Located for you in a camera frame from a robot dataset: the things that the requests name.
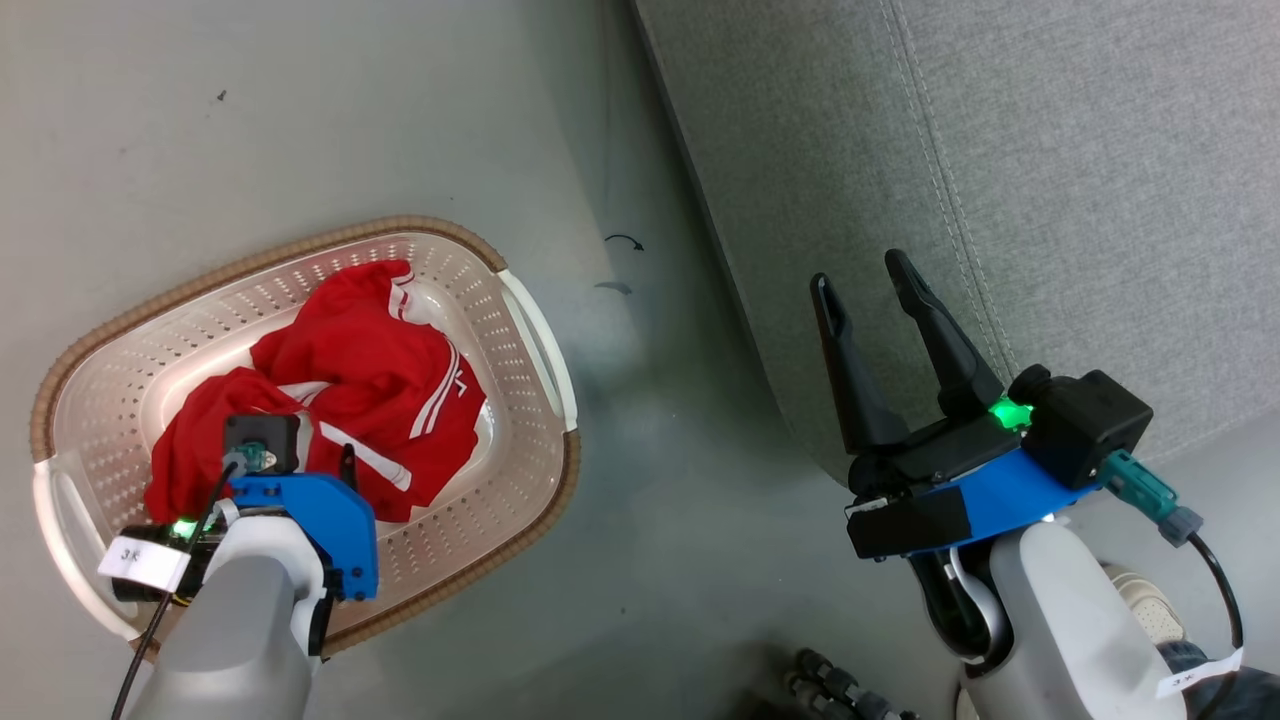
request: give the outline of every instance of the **plastic basket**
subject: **plastic basket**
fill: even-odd
[[[151,446],[187,393],[248,365],[253,342],[289,323],[325,277],[387,259],[413,266],[439,305],[433,324],[471,363],[488,402],[471,460],[433,505],[406,524],[379,523],[378,598],[334,609],[325,652],[457,593],[564,511],[577,483],[577,407],[538,305],[467,229],[422,217],[374,220],[183,284],[81,338],[49,372],[31,419],[36,515],[67,584],[104,626],[134,641],[150,619],[151,607],[118,602],[96,568],[120,528],[147,520]]]

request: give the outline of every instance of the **gray sofa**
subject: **gray sofa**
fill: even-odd
[[[1005,379],[1102,368],[1140,455],[1280,400],[1280,10],[1197,0],[637,0],[778,405],[847,457],[806,283],[890,400],[938,415],[881,256],[901,247]],[[1260,447],[1266,452],[1271,447]]]

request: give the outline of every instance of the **sofa seam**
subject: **sofa seam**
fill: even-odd
[[[911,115],[911,123],[915,126],[915,136],[920,141],[920,151],[924,154],[924,164],[925,164],[925,169],[929,173],[929,182],[933,184],[933,195],[938,200],[938,213],[942,215],[942,223],[947,228],[947,237],[950,237],[950,240],[951,240],[951,251],[955,254],[956,269],[960,272],[960,279],[961,279],[961,282],[964,282],[964,291],[965,291],[965,295],[969,297],[969,307],[973,310],[973,315],[978,320],[978,329],[979,329],[979,332],[982,332],[982,340],[987,343],[987,352],[992,357],[996,357],[1000,354],[997,354],[996,348],[992,346],[992,338],[995,337],[995,332],[991,332],[991,336],[988,336],[987,323],[983,320],[983,315],[986,313],[978,310],[978,299],[974,297],[974,287],[977,286],[977,278],[975,278],[973,286],[970,286],[970,283],[969,283],[969,273],[965,272],[965,263],[963,260],[960,260],[960,245],[957,245],[957,242],[956,242],[956,232],[951,229],[951,218],[947,217],[947,209],[946,209],[946,205],[942,201],[942,190],[938,187],[938,178],[942,178],[942,168],[941,168],[941,165],[938,165],[934,161],[933,158],[929,156],[928,145],[924,142],[924,132],[920,129],[920,118],[919,118],[919,115],[916,114],[916,110],[915,110],[915,100],[911,97],[911,86],[908,85],[908,82],[906,82],[906,73],[902,70],[902,60],[901,60],[901,58],[899,56],[899,53],[897,53],[897,41],[893,38],[893,28],[890,24],[888,9],[884,6],[884,0],[879,0],[879,6],[881,6],[881,17],[884,19],[884,31],[888,33],[890,50],[893,53],[893,64],[897,65],[897,77],[899,77],[899,81],[901,81],[901,85],[902,85],[902,94],[906,95],[908,110],[909,110],[909,113]],[[897,15],[897,9],[896,8],[895,8],[893,13],[895,13],[895,15]],[[905,46],[902,49],[902,54],[904,55],[906,54],[906,47]],[[908,67],[910,67],[910,58],[908,58]],[[934,174],[933,174],[933,169],[936,167],[938,168],[937,177],[934,177]],[[946,184],[946,178],[942,178],[942,183]],[[964,242],[964,237],[963,236],[961,236],[960,242],[961,243]]]
[[[906,13],[897,6],[895,1],[895,15],[902,23],[902,33],[905,35],[904,51],[906,54],[906,63],[910,69],[914,70],[915,76],[919,76],[920,81],[920,95],[924,96],[924,102],[922,106],[928,114],[928,122],[932,123],[929,127],[931,140],[936,143],[934,156],[940,161],[938,176],[942,178],[943,184],[948,191],[948,200],[955,196],[955,208],[952,214],[959,213],[956,222],[956,231],[960,233],[960,242],[965,247],[965,258],[970,260],[970,269],[974,274],[974,286],[977,287],[980,282],[982,286],[978,287],[978,296],[983,304],[983,307],[989,314],[989,320],[992,327],[992,337],[996,338],[997,345],[1002,341],[1004,350],[1001,352],[1001,363],[1005,365],[1009,373],[1010,380],[1018,373],[1018,359],[1014,354],[1014,348],[1009,342],[1009,333],[1005,331],[1005,323],[1000,318],[1000,310],[996,307],[996,297],[991,291],[991,284],[987,282],[987,272],[982,266],[982,256],[978,254],[977,242],[973,238],[973,229],[969,227],[969,217],[964,210],[964,201],[960,199],[960,184],[956,182],[955,173],[951,169],[951,159],[947,156],[946,145],[942,141],[941,123],[938,123],[937,115],[933,111],[933,99],[929,95],[929,86],[924,78],[924,68],[919,61],[919,53],[915,50],[915,36],[911,33],[911,26],[906,19]],[[1000,331],[1000,337],[996,337],[996,331]]]

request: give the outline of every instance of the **red garment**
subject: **red garment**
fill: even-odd
[[[205,380],[165,428],[145,497],[151,516],[198,514],[221,470],[223,423],[257,411],[308,414],[308,471],[337,474],[352,442],[360,493],[379,520],[403,523],[413,505],[430,505],[471,457],[485,396],[422,310],[403,260],[325,281],[292,324],[251,348],[257,372]]]

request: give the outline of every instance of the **label sticker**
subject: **label sticker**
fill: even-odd
[[[1176,675],[1170,675],[1156,685],[1156,698],[1166,698],[1171,694],[1178,694],[1187,688],[1204,680],[1207,678],[1216,678],[1219,675],[1225,675],[1228,673],[1234,673],[1240,669],[1244,662],[1244,648],[1239,648],[1231,653],[1230,657],[1224,657],[1222,660],[1213,660],[1206,662],[1198,667],[1192,667],[1190,670],[1184,670]]]
[[[106,548],[99,575],[133,580],[165,592],[178,589],[191,556],[180,550],[137,538],[116,537]]]

